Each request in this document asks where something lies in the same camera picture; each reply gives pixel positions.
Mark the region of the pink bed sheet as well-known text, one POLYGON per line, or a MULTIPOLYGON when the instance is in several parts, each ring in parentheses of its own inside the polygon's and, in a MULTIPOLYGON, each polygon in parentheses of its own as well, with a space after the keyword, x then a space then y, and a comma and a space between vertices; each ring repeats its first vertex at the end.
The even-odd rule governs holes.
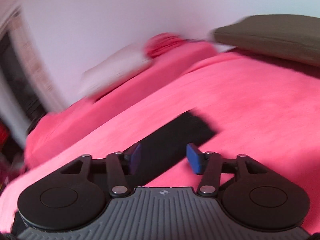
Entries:
POLYGON ((153 59, 153 65, 102 98, 83 98, 60 113, 46 114, 27 136, 29 169, 52 159, 135 103, 177 79, 193 64, 218 51, 207 41, 187 41, 153 59))

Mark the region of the black pants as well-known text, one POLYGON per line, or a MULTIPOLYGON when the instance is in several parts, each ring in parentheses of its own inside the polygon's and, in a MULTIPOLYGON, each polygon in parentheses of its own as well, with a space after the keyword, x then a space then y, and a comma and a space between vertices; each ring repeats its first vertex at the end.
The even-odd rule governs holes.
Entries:
POLYGON ((210 141, 218 131, 206 120, 186 111, 140 140, 141 160, 137 171, 127 175, 129 187, 144 186, 182 161, 186 147, 199 147, 210 141))

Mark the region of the red folded cloth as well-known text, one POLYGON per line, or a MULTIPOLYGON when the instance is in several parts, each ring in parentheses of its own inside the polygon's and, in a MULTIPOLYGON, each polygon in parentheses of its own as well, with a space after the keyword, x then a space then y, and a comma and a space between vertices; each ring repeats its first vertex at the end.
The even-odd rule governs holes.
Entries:
POLYGON ((180 35, 174 33, 161 33, 150 38, 144 44, 143 50, 148 57, 154 59, 185 43, 187 43, 187 40, 183 39, 180 35))

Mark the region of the olive green cushion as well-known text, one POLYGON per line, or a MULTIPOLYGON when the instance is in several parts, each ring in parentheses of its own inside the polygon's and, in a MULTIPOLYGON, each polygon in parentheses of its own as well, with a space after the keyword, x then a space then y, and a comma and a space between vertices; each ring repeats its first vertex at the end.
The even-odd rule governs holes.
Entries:
POLYGON ((215 42, 263 55, 319 67, 319 18, 254 15, 216 28, 215 42))

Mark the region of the pink fleece blanket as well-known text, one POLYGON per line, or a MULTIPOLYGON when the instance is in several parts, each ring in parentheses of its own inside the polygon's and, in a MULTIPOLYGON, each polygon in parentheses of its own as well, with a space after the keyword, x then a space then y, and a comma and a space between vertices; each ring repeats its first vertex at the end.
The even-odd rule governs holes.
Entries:
POLYGON ((301 186, 311 200, 304 229, 319 231, 319 68, 237 52, 195 64, 9 184, 1 195, 1 231, 11 230, 17 199, 30 184, 82 154, 123 151, 188 110, 216 132, 202 151, 249 155, 301 186))

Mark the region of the pale pink pillow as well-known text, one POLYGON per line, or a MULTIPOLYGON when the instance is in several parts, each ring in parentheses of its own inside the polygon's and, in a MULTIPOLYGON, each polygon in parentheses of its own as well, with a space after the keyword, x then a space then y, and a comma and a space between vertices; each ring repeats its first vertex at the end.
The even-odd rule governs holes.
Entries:
POLYGON ((106 60, 85 71, 81 76, 79 93, 82 97, 110 92, 152 65, 141 46, 130 44, 106 60))

